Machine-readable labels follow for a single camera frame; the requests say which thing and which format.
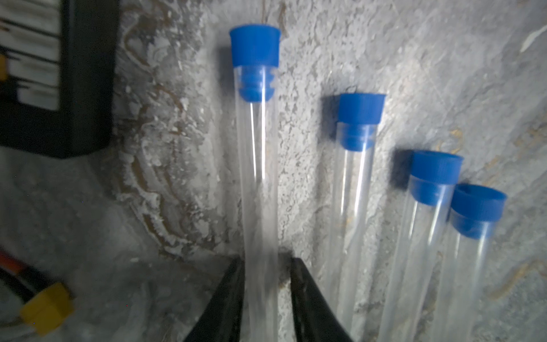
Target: black object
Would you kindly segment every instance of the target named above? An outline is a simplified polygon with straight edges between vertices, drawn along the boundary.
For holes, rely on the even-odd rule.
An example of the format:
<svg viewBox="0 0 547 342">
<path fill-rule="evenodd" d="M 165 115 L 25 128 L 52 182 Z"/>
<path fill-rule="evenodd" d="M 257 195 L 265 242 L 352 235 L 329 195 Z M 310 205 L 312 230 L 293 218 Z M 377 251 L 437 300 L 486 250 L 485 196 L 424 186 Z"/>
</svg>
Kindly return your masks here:
<svg viewBox="0 0 547 342">
<path fill-rule="evenodd" d="M 245 264 L 237 258 L 184 342 L 239 342 L 244 291 Z"/>
<path fill-rule="evenodd" d="M 68 158 L 109 144 L 119 5 L 61 0 L 60 12 L 59 110 L 17 102 L 13 78 L 0 82 L 0 145 Z"/>
<path fill-rule="evenodd" d="M 244 290 L 245 264 L 237 258 L 184 342 L 239 342 Z M 352 342 L 300 258 L 291 260 L 290 290 L 298 342 Z"/>
<path fill-rule="evenodd" d="M 32 266 L 27 266 L 19 272 L 17 278 L 24 282 L 27 288 L 34 291 L 34 293 L 39 293 L 54 284 Z"/>
<path fill-rule="evenodd" d="M 290 263 L 290 291 L 298 342 L 352 342 L 300 258 Z"/>
<path fill-rule="evenodd" d="M 23 303 L 28 302 L 34 297 L 34 292 L 28 289 L 16 276 L 8 273 L 3 268 L 0 268 L 0 280 L 21 300 Z"/>
</svg>

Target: black cable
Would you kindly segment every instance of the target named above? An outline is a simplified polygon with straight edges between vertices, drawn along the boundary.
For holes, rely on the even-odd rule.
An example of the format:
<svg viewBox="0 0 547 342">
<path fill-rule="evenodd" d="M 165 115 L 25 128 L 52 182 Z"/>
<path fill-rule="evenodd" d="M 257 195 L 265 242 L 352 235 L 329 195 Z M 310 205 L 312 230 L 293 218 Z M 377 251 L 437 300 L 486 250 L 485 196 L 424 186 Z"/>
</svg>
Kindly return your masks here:
<svg viewBox="0 0 547 342">
<path fill-rule="evenodd" d="M 0 268 L 0 280 L 21 300 L 26 303 L 34 297 L 34 293 L 23 285 L 14 275 Z"/>
<path fill-rule="evenodd" d="M 23 271 L 19 272 L 17 277 L 24 283 L 24 285 L 26 285 L 27 288 L 33 290 L 35 293 L 45 290 L 50 285 L 53 285 L 53 283 L 46 279 L 42 273 L 38 272 L 38 270 L 31 266 L 28 266 Z"/>
</svg>

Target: gray surface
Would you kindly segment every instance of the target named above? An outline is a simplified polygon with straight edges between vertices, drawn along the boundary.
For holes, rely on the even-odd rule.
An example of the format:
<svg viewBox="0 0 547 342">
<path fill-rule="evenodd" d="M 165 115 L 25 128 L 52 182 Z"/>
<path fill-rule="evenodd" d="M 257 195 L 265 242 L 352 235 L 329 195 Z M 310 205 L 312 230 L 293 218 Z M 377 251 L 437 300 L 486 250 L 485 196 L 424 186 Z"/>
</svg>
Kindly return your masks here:
<svg viewBox="0 0 547 342">
<path fill-rule="evenodd" d="M 283 31 L 280 244 L 318 276 L 332 95 L 388 94 L 353 335 L 369 340 L 380 323 L 405 150 L 431 148 L 464 156 L 464 180 L 509 195 L 473 340 L 544 340 L 547 32 L 533 33 L 545 0 L 122 3 L 112 147 L 67 161 L 0 149 L 2 247 L 77 296 L 49 339 L 182 341 L 195 322 L 242 250 L 228 30 L 263 21 Z M 292 341 L 286 280 L 280 289 L 280 341 Z"/>
</svg>

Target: yellow connector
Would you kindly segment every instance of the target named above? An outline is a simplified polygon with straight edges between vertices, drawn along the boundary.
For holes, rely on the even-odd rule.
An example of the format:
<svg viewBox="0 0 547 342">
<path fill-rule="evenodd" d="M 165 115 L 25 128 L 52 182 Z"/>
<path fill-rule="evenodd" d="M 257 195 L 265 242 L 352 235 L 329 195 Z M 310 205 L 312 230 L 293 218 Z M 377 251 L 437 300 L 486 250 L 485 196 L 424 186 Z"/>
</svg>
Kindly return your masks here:
<svg viewBox="0 0 547 342">
<path fill-rule="evenodd" d="M 74 311 L 68 291 L 55 283 L 29 300 L 19 312 L 23 321 L 40 336 L 55 330 Z"/>
</svg>

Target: blue plastic stopper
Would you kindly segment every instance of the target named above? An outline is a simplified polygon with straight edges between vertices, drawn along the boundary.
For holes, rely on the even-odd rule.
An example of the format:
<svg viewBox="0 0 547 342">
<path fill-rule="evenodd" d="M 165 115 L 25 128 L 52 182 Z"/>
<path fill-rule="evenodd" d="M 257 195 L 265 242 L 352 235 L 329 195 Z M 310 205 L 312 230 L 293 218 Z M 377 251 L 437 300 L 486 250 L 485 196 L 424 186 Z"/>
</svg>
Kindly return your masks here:
<svg viewBox="0 0 547 342">
<path fill-rule="evenodd" d="M 410 174 L 421 181 L 411 184 L 412 196 L 426 205 L 436 205 L 444 195 L 445 185 L 458 182 L 463 158 L 459 155 L 417 150 L 412 156 Z"/>
<path fill-rule="evenodd" d="M 348 124 L 341 139 L 342 146 L 350 151 L 362 152 L 374 146 L 374 140 L 369 139 L 374 132 L 364 129 L 366 125 L 377 125 L 382 118 L 384 94 L 342 94 L 338 107 L 338 122 Z"/>
<path fill-rule="evenodd" d="M 244 25 L 232 29 L 230 37 L 232 62 L 235 68 L 242 67 L 241 97 L 247 102 L 269 101 L 275 92 L 270 67 L 279 66 L 281 32 L 268 25 Z"/>
<path fill-rule="evenodd" d="M 452 220 L 458 232 L 472 239 L 490 236 L 503 214 L 507 195 L 483 186 L 458 184 L 452 198 L 452 210 L 461 215 Z"/>
</svg>

